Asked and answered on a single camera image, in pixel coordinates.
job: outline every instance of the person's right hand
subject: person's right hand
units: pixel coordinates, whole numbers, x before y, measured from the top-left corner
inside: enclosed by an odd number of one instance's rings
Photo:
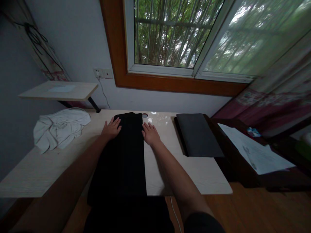
[[[146,122],[144,122],[143,129],[144,130],[142,130],[142,134],[144,140],[149,146],[153,147],[157,143],[161,142],[160,136],[155,126],[151,125],[150,123],[147,124]]]

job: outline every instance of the window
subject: window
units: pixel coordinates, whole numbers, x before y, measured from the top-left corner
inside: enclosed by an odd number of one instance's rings
[[[126,0],[130,73],[250,83],[310,29],[311,0]]]

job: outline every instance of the folded black garment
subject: folded black garment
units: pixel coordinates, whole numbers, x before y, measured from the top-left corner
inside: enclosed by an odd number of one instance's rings
[[[142,114],[116,115],[122,130],[104,148],[88,191],[87,203],[98,206],[116,198],[146,196]]]
[[[190,157],[224,157],[202,113],[177,114],[179,132]]]
[[[165,197],[119,198],[104,206],[94,206],[83,233],[89,232],[174,233]]]

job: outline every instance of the small blue object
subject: small blue object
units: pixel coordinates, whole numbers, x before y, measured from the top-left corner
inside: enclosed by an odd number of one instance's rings
[[[253,138],[256,138],[256,137],[260,137],[260,136],[261,136],[261,134],[257,131],[257,129],[251,128],[251,127],[249,127],[249,128],[247,129],[247,133],[248,133],[250,136],[252,136]]]

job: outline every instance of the black cable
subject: black cable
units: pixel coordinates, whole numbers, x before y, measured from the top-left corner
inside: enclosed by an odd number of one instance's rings
[[[101,90],[103,91],[104,97],[106,98],[106,101],[107,101],[108,107],[109,107],[109,109],[111,109],[111,108],[110,108],[110,105],[109,105],[109,103],[108,103],[108,98],[107,98],[107,96],[106,96],[106,95],[105,95],[105,93],[104,93],[104,88],[103,88],[103,85],[101,84],[101,82],[100,82],[100,79],[99,79],[99,78],[97,78],[97,80],[98,80],[98,82],[99,82],[99,84],[100,84],[100,86],[101,86]]]
[[[26,34],[28,36],[28,38],[30,39],[30,41],[32,42],[33,46],[36,48],[35,53],[38,55],[40,61],[42,62],[42,64],[45,66],[45,68],[48,70],[48,72],[50,73],[52,79],[53,79],[53,75],[51,74],[50,70],[48,69],[48,67],[46,66],[46,64],[44,63],[44,61],[40,58],[39,54],[43,55],[41,53],[41,51],[37,48],[37,46],[39,46],[41,49],[44,50],[44,52],[54,61],[54,63],[62,70],[63,68],[60,67],[60,65],[55,61],[55,59],[48,53],[48,51],[42,46],[42,43],[40,41],[40,38],[48,43],[49,41],[46,39],[46,37],[44,35],[42,35],[38,29],[36,29],[33,25],[29,24],[29,23],[24,23],[24,24],[20,24],[17,22],[13,22],[16,25],[22,26],[25,28]]]

